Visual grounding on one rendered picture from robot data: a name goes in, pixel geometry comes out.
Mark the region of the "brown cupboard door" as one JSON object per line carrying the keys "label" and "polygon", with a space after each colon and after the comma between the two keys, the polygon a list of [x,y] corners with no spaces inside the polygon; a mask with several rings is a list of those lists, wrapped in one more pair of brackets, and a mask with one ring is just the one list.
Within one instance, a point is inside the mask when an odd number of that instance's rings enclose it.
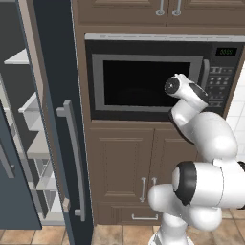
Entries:
{"label": "brown cupboard door", "polygon": [[153,130],[93,128],[91,140],[97,200],[141,203],[142,177],[146,177],[146,200]]}
{"label": "brown cupboard door", "polygon": [[245,28],[245,0],[182,0],[181,15],[173,16],[178,0],[169,0],[170,27]]}
{"label": "brown cupboard door", "polygon": [[162,25],[167,21],[168,0],[164,1],[165,14],[158,16],[160,0],[75,0],[80,24],[146,24]]}
{"label": "brown cupboard door", "polygon": [[186,142],[175,129],[156,129],[152,148],[150,184],[171,184],[172,171],[183,161],[201,162],[194,145]]}

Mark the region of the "black microwave oven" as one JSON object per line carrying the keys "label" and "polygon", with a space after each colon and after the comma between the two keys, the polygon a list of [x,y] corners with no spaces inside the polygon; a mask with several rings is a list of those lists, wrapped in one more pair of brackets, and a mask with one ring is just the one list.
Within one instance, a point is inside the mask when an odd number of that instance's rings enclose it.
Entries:
{"label": "black microwave oven", "polygon": [[[93,120],[167,122],[166,112],[100,111],[95,108],[92,54],[201,56],[210,62],[205,91],[208,109],[223,115],[245,48],[245,36],[88,33],[85,36],[90,110]],[[201,86],[203,63],[197,83]]]}

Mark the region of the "navy fridge door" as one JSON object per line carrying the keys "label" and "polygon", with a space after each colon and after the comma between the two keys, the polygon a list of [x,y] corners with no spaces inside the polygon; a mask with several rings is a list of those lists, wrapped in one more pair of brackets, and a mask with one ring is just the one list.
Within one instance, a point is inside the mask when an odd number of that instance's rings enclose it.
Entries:
{"label": "navy fridge door", "polygon": [[[83,115],[71,0],[17,0],[32,66],[59,200],[70,245],[92,245],[94,220],[84,142]],[[71,100],[78,129],[86,197],[86,220],[75,216],[79,209],[78,179],[68,125],[56,114]],[[68,198],[71,208],[62,208]]]}

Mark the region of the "microwave door with dark window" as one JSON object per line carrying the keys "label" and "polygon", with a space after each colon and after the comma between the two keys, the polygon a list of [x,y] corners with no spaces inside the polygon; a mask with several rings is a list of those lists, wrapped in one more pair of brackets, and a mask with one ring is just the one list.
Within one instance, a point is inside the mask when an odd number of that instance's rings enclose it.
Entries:
{"label": "microwave door with dark window", "polygon": [[100,111],[166,112],[178,100],[166,81],[184,74],[197,82],[203,57],[92,54],[95,108]]}

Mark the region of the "small tan shrimp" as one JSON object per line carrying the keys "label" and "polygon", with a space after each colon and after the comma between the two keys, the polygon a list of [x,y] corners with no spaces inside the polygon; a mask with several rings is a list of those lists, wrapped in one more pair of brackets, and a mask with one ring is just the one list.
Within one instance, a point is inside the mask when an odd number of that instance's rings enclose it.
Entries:
{"label": "small tan shrimp", "polygon": [[71,208],[71,203],[70,200],[68,198],[64,198],[63,202],[62,202],[62,208],[65,212],[68,212]]}

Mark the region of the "navy fridge drawer front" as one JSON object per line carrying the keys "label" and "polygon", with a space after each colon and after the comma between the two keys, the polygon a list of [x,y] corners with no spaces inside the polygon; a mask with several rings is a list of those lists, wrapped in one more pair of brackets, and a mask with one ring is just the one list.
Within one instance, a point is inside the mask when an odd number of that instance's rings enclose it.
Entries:
{"label": "navy fridge drawer front", "polygon": [[14,166],[15,175],[9,178],[0,161],[0,229],[40,230],[39,216],[1,102],[0,142]]}

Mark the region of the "brown drawer front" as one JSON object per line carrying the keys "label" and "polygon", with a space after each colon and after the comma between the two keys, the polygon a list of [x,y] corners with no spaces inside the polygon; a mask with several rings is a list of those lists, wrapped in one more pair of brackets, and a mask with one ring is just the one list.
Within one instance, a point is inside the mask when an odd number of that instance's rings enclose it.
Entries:
{"label": "brown drawer front", "polygon": [[[97,223],[100,225],[158,226],[162,219],[162,214],[148,205],[98,203],[97,213]],[[138,217],[154,217],[158,214],[159,219],[157,221],[132,220],[132,213]]]}

